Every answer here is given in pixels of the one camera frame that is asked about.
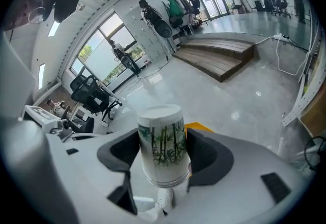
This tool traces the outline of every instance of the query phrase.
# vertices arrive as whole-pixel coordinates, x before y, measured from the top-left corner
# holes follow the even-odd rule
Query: wooden platform
[[[254,44],[221,39],[192,39],[174,57],[223,82],[254,56]]]

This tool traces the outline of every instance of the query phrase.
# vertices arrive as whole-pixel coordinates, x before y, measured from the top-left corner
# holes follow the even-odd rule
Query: concrete floor
[[[271,15],[269,12],[255,12],[239,15],[230,15],[203,23],[196,30],[196,34],[214,32],[244,32],[249,34],[270,37],[278,33],[288,35],[301,47],[308,49],[310,40],[310,21],[306,24],[298,18]]]
[[[285,159],[303,150],[304,128],[281,124],[297,96],[293,78],[261,60],[250,61],[223,83],[175,58],[156,73],[165,63],[150,65],[140,73],[146,78],[132,78],[116,92],[123,106],[109,131],[133,129],[138,110],[172,103],[182,107],[185,123],[199,122],[214,132],[263,145]],[[145,178],[140,153],[131,167],[131,184],[133,195],[156,201],[157,188]],[[178,202],[185,188],[186,184],[176,190]]]

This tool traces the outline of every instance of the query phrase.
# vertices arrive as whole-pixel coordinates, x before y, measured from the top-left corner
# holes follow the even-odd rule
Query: ceiling
[[[21,60],[38,78],[39,66],[45,63],[43,86],[55,80],[70,46],[79,32],[100,8],[110,0],[79,0],[83,10],[77,10],[64,20],[53,37],[48,32],[53,24],[53,11],[46,22],[27,24],[6,32],[10,44]]]

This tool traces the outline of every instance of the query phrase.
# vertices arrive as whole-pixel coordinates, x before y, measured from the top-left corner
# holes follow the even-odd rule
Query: bamboo print
[[[156,128],[139,125],[139,136],[151,146],[155,165],[178,164],[186,152],[183,119],[175,124]]]
[[[165,134],[164,134],[164,161],[167,159],[167,126],[165,126]]]
[[[161,138],[159,139],[159,159],[158,159],[158,163],[160,163],[161,157],[162,157],[163,133],[164,133],[164,130],[162,129],[162,131],[161,131]]]

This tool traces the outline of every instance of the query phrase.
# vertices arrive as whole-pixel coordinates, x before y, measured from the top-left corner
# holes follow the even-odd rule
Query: black pad
[[[265,174],[260,177],[276,203],[291,193],[291,190],[276,173]]]
[[[188,189],[191,186],[214,185],[232,169],[232,152],[202,133],[187,129],[186,147],[192,166]]]
[[[130,185],[130,167],[140,148],[138,129],[102,145],[97,151],[98,160],[113,172],[125,173],[123,185],[107,197],[121,208],[137,215]]]

